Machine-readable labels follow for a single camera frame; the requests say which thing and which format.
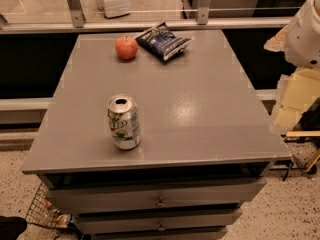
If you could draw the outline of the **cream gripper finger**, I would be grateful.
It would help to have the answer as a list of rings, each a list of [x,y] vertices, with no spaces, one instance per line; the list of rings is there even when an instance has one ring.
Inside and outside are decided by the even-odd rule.
[[[319,97],[319,69],[297,67],[290,76],[282,75],[271,114],[273,130],[277,133],[292,131]]]
[[[264,44],[264,49],[271,52],[283,52],[285,49],[285,39],[287,36],[288,26],[284,26]]]

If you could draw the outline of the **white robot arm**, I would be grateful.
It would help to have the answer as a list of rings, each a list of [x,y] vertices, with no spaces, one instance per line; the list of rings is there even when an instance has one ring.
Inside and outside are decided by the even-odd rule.
[[[283,134],[292,131],[320,97],[320,0],[306,0],[264,49],[283,52],[296,67],[289,77],[280,78],[272,110],[272,127]]]

